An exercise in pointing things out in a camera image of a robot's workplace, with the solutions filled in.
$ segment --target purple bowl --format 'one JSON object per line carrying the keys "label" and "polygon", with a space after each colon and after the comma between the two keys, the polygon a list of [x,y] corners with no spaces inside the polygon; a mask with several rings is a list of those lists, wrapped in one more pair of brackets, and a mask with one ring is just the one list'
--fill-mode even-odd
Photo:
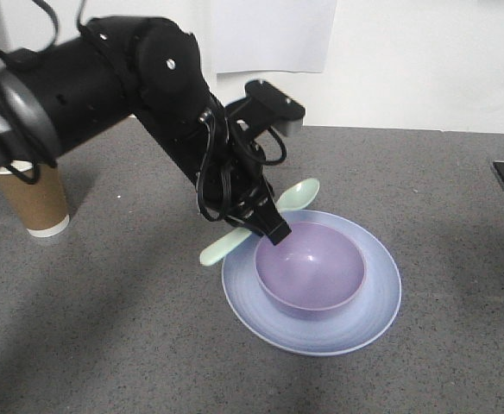
{"label": "purple bowl", "polygon": [[291,224],[277,246],[263,237],[255,250],[261,287],[272,302],[294,317],[325,317],[348,303],[365,279],[356,244],[318,223]]}

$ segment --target white wall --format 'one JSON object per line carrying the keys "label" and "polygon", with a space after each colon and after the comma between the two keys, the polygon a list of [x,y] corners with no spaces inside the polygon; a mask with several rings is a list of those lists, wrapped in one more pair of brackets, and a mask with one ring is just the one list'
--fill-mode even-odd
{"label": "white wall", "polygon": [[[65,40],[79,0],[50,0]],[[52,33],[29,0],[0,0],[9,44]],[[88,0],[85,16],[165,16],[192,31],[205,77],[228,103],[262,77],[304,104],[306,123],[504,133],[504,0],[339,0],[325,71],[211,72],[209,1]]]}

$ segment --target brown paper cup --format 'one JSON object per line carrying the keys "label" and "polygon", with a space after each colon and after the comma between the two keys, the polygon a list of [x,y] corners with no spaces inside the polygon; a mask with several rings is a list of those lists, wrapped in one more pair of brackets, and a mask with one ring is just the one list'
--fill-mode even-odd
{"label": "brown paper cup", "polygon": [[[29,176],[33,173],[29,162],[14,161],[12,165]],[[30,185],[0,168],[0,189],[31,235],[50,237],[66,228],[70,216],[58,168],[40,165],[40,170],[39,181]]]}

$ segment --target cup rim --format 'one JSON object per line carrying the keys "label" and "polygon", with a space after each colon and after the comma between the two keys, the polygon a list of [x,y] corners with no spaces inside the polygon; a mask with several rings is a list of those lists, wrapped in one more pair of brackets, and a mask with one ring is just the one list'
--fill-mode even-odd
{"label": "cup rim", "polygon": [[275,293],[273,293],[271,291],[271,289],[269,289],[265,283],[263,282],[263,279],[261,278],[260,276],[260,272],[258,271],[258,264],[257,264],[257,256],[258,256],[258,250],[260,248],[260,245],[263,243],[263,242],[266,242],[268,240],[268,238],[266,236],[263,236],[255,245],[255,249],[254,249],[254,270],[255,270],[255,276],[256,276],[256,279],[258,280],[258,282],[260,283],[261,287],[262,287],[262,290],[267,293],[269,296],[271,296],[274,300],[276,300],[278,303],[280,304],[283,304],[285,305],[286,307],[290,308],[290,309],[293,309],[293,310],[296,310],[296,311],[304,311],[304,312],[311,312],[311,313],[314,313],[314,312],[324,312],[324,311],[333,311],[337,308],[339,308],[340,306],[343,306],[347,303],[349,303],[353,298],[355,298],[357,296],[357,294],[359,293],[359,291],[362,289],[362,286],[363,284],[365,283],[365,279],[366,279],[366,275],[367,275],[367,261],[365,260],[365,256],[362,252],[362,250],[357,246],[357,244],[351,240],[347,235],[345,235],[344,233],[330,227],[330,226],[327,226],[325,224],[322,224],[322,223],[316,223],[316,222],[308,222],[306,220],[300,220],[300,221],[297,221],[297,222],[294,222],[292,224],[300,224],[300,223],[307,223],[307,224],[315,224],[317,226],[320,226],[320,227],[325,227],[327,229],[330,229],[332,231],[335,231],[337,232],[338,234],[340,234],[342,237],[344,237],[346,240],[348,240],[352,246],[354,246],[354,248],[356,249],[357,253],[359,253],[359,256],[362,260],[362,266],[363,266],[363,272],[362,272],[362,279],[359,283],[359,286],[356,288],[356,290],[349,296],[347,297],[345,300],[343,301],[340,301],[338,302],[337,304],[332,304],[331,306],[325,306],[325,307],[322,307],[322,308],[309,308],[309,307],[305,307],[305,306],[299,306],[299,305],[296,305],[296,304],[292,304],[288,301],[286,301],[285,299],[283,298],[280,298],[279,296],[277,296]]}
{"label": "cup rim", "polygon": [[[18,170],[20,173],[24,173],[26,171],[29,171],[33,168],[33,164],[29,161],[21,161],[21,160],[14,160],[10,163],[11,166],[13,166],[16,170]],[[12,172],[7,170],[4,166],[0,167],[0,175],[12,175]]]}

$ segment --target blue plate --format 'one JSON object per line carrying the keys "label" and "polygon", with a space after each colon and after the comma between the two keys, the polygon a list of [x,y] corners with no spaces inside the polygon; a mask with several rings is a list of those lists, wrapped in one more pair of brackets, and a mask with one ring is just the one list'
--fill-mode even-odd
{"label": "blue plate", "polygon": [[283,213],[290,222],[313,222],[348,236],[362,251],[366,277],[356,297],[321,321],[291,317],[269,301],[256,279],[252,235],[224,259],[222,283],[230,307],[264,341],[295,354],[331,356],[365,347],[381,336],[398,314],[400,272],[386,248],[366,229],[345,218],[312,210]]}

